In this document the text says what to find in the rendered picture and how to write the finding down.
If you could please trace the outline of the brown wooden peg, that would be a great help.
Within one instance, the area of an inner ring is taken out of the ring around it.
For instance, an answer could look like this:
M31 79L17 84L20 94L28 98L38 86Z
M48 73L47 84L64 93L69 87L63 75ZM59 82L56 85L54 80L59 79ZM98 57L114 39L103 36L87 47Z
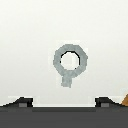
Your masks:
M123 96L121 104L128 107L128 88L123 88L121 94Z

